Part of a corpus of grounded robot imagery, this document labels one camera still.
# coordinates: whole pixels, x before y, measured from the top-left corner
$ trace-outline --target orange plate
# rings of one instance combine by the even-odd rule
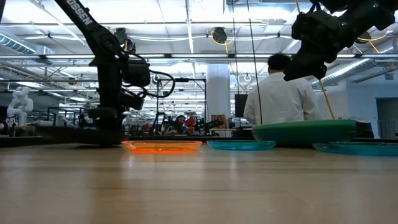
[[[124,141],[126,149],[136,153],[183,153],[192,152],[201,146],[200,141]]]

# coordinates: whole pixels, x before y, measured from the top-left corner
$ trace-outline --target blue plate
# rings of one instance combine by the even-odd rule
[[[321,152],[357,156],[398,156],[398,144],[377,142],[331,142],[313,144]]]
[[[274,141],[207,141],[213,149],[235,151],[270,150],[276,145]]]

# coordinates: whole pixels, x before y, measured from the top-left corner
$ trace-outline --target white lab coat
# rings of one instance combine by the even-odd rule
[[[304,78],[287,82],[284,76],[282,72],[273,73],[259,84],[262,124],[319,119],[317,98],[310,83]],[[256,86],[246,101],[244,118],[253,125],[261,124]]]

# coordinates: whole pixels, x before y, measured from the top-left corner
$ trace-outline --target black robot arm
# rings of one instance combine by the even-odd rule
[[[119,40],[98,24],[79,0],[54,1],[80,29],[95,56],[90,65],[98,68],[100,104],[89,116],[99,118],[100,129],[119,131],[123,112],[127,108],[141,110],[145,97],[123,89],[122,82],[144,88],[150,83],[149,64],[138,55],[130,59]]]
[[[292,26],[292,38],[302,45],[285,70],[285,80],[309,75],[321,79],[326,63],[336,60],[338,52],[351,47],[371,27],[379,30],[395,22],[398,0],[311,0],[308,13],[301,12]],[[320,10],[320,4],[331,13],[346,11],[335,17]]]

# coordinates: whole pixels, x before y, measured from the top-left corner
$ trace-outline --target humanoid robot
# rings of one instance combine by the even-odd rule
[[[8,105],[7,117],[14,120],[14,116],[18,115],[18,125],[26,125],[27,112],[33,110],[33,100],[28,98],[30,89],[28,87],[18,87],[17,91],[12,93],[12,101]]]

